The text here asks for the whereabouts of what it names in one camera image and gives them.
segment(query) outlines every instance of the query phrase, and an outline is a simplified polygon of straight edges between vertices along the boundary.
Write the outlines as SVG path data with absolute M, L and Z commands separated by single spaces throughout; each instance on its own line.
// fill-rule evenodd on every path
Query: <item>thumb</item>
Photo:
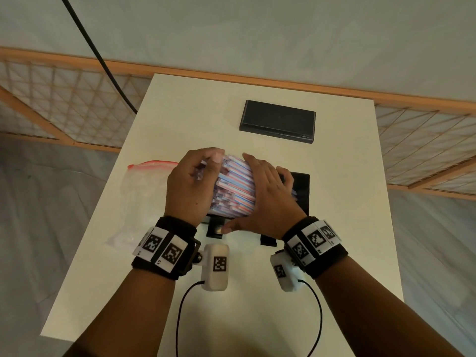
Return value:
M 222 160 L 222 152 L 217 151 L 211 155 L 211 157 L 207 160 L 207 166 L 203 171 L 202 184 L 213 188 L 215 182 L 217 181 L 218 174 L 220 173 Z
M 221 227 L 222 234 L 228 234 L 235 230 L 249 230 L 248 227 L 250 225 L 250 218 L 249 216 L 243 216 L 241 218 L 235 218 L 228 223 L 225 223 L 223 227 Z

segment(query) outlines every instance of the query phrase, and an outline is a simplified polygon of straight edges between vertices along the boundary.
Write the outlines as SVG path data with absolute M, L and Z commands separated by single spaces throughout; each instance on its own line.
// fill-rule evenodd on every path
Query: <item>forearm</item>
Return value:
M 461 356 L 352 258 L 330 267 L 316 283 L 357 357 Z
M 95 357 L 156 356 L 174 288 L 173 280 L 131 270 L 76 344 Z

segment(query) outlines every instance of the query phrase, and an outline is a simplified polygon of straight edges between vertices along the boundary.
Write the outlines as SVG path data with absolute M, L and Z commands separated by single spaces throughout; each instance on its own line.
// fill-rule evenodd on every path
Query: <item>fingernail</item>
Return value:
M 223 153 L 215 152 L 211 156 L 211 160 L 213 160 L 215 163 L 221 163 L 221 161 L 223 160 Z

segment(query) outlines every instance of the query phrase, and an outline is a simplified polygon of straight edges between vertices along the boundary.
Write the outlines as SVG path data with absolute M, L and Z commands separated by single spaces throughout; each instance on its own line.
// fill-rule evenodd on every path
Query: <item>black box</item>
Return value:
M 316 112 L 247 100 L 239 129 L 312 144 Z

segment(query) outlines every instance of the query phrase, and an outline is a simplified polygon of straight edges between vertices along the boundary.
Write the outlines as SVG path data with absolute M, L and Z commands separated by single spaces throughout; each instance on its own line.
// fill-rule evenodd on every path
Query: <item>wrist strap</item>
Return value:
M 196 232 L 190 223 L 163 216 L 134 250 L 136 258 L 132 267 L 177 280 L 191 270 L 193 258 L 200 248 L 200 242 L 193 238 Z
M 334 230 L 314 216 L 297 222 L 283 236 L 284 249 L 313 279 L 348 255 Z

